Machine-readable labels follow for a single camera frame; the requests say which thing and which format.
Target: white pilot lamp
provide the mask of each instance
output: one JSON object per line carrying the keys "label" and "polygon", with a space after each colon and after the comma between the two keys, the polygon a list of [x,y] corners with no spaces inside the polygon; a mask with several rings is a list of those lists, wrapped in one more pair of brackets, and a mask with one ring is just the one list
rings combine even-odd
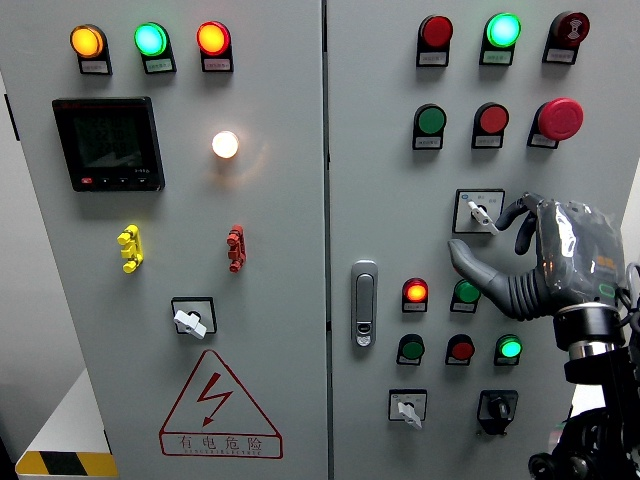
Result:
{"label": "white pilot lamp", "polygon": [[233,157],[238,152],[239,146],[238,137],[228,130],[217,133],[211,142],[213,152],[221,158]]}

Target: yellow black striped barrier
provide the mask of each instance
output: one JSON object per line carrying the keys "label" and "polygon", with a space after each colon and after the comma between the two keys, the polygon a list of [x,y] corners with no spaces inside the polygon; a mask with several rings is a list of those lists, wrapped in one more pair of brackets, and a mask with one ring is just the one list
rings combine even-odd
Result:
{"label": "yellow black striped barrier", "polygon": [[19,475],[117,477],[110,453],[26,452],[16,465]]}

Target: red terminal connector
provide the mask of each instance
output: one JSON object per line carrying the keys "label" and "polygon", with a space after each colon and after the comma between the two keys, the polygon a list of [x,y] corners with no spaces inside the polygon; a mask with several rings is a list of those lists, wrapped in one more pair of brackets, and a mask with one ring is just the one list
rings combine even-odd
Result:
{"label": "red terminal connector", "polygon": [[234,225],[227,236],[227,245],[229,245],[228,257],[231,260],[229,271],[238,273],[247,261],[247,252],[244,245],[244,229],[241,225]]}

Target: illuminated red light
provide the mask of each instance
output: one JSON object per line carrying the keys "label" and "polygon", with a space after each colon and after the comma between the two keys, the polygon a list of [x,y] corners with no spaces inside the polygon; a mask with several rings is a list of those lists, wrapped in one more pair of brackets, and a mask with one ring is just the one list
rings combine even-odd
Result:
{"label": "illuminated red light", "polygon": [[409,302],[424,303],[429,296],[429,288],[427,282],[421,278],[412,278],[405,282],[403,287],[403,295]]}
{"label": "illuminated red light", "polygon": [[229,48],[231,35],[222,23],[205,22],[198,29],[196,41],[205,55],[213,57],[223,54]]}

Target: yellow terminal connector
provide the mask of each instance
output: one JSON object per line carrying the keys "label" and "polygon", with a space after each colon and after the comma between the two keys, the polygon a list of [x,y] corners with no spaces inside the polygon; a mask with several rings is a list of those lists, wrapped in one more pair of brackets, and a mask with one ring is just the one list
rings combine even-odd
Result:
{"label": "yellow terminal connector", "polygon": [[127,260],[122,266],[125,273],[133,273],[144,260],[140,230],[136,225],[129,225],[118,236],[118,243],[122,246],[120,255]]}

